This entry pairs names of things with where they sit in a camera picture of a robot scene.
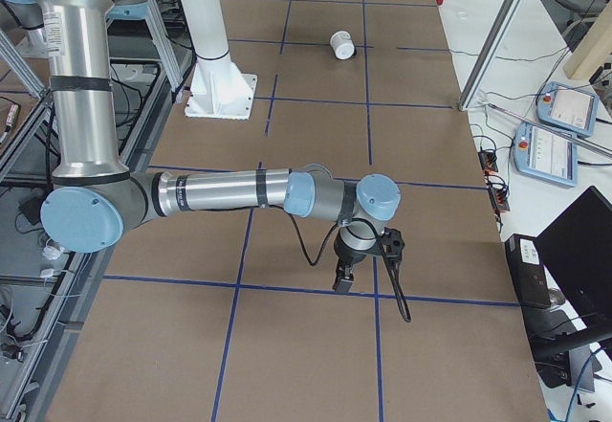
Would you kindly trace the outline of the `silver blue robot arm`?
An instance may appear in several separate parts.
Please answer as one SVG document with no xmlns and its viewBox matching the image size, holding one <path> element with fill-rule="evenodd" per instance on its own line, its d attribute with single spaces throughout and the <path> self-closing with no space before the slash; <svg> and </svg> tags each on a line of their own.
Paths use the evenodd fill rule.
<svg viewBox="0 0 612 422">
<path fill-rule="evenodd" d="M 399 280 L 404 242 L 388 227 L 400 205 L 398 186 L 370 174 L 358 182 L 325 168 L 256 169 L 174 175 L 134 173 L 119 156 L 106 21 L 120 0 L 34 0 L 50 62 L 60 162 L 41 208 L 46 233 L 66 249 L 95 253 L 158 217 L 182 211 L 279 208 L 291 217 L 329 220 L 338 256 L 335 291 L 345 293 L 353 268 L 379 256 Z"/>
</svg>

